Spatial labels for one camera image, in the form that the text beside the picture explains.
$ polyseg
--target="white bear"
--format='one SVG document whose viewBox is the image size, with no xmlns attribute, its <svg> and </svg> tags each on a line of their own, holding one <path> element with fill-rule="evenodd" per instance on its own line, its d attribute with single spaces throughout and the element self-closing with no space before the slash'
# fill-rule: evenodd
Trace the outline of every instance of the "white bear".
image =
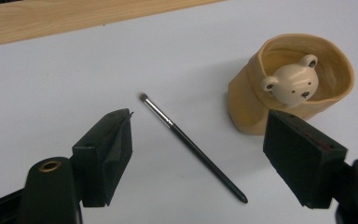
<svg viewBox="0 0 358 224">
<path fill-rule="evenodd" d="M 265 77 L 261 87 L 288 107 L 301 105 L 318 89 L 319 79 L 315 72 L 317 63 L 316 56 L 306 55 L 299 63 L 282 66 L 272 77 Z"/>
</svg>

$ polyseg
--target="wooden floor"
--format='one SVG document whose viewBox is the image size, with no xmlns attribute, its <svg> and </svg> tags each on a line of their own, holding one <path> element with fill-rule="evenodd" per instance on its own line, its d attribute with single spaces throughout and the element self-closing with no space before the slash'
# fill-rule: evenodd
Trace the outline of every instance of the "wooden floor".
<svg viewBox="0 0 358 224">
<path fill-rule="evenodd" d="M 24 0 L 0 4 L 0 44 L 222 0 Z"/>
</svg>

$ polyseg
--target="bear snout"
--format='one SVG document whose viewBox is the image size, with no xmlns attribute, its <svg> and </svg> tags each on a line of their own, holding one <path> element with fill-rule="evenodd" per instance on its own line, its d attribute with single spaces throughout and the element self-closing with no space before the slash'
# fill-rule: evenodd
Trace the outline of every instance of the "bear snout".
<svg viewBox="0 0 358 224">
<path fill-rule="evenodd" d="M 309 91 L 304 91 L 301 96 L 305 98 L 307 98 L 307 96 L 310 95 L 310 92 Z"/>
</svg>

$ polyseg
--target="beige ceramic cup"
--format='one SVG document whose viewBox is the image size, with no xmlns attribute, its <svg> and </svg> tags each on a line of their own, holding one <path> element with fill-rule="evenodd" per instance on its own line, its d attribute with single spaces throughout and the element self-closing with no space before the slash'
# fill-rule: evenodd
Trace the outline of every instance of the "beige ceramic cup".
<svg viewBox="0 0 358 224">
<path fill-rule="evenodd" d="M 290 108 L 263 90 L 265 77 L 307 54 L 318 58 L 319 78 L 319 87 L 308 101 Z M 330 41 L 314 35 L 279 35 L 268 40 L 228 84 L 228 112 L 241 132 L 262 135 L 270 109 L 307 120 L 350 93 L 353 83 L 351 63 Z"/>
</svg>

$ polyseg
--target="tabletop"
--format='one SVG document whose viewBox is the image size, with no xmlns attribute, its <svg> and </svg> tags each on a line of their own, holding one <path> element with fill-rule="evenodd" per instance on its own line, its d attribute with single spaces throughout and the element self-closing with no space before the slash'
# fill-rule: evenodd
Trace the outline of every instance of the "tabletop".
<svg viewBox="0 0 358 224">
<path fill-rule="evenodd" d="M 228 0 L 0 45 L 0 197 L 43 159 L 72 146 L 103 115 L 128 108 L 133 154 L 108 207 L 84 223 L 335 223 L 302 207 L 239 132 L 227 85 L 270 38 L 317 35 L 355 74 L 351 93 L 308 123 L 358 159 L 358 1 Z M 237 200 L 138 99 L 147 95 L 246 194 Z"/>
</svg>

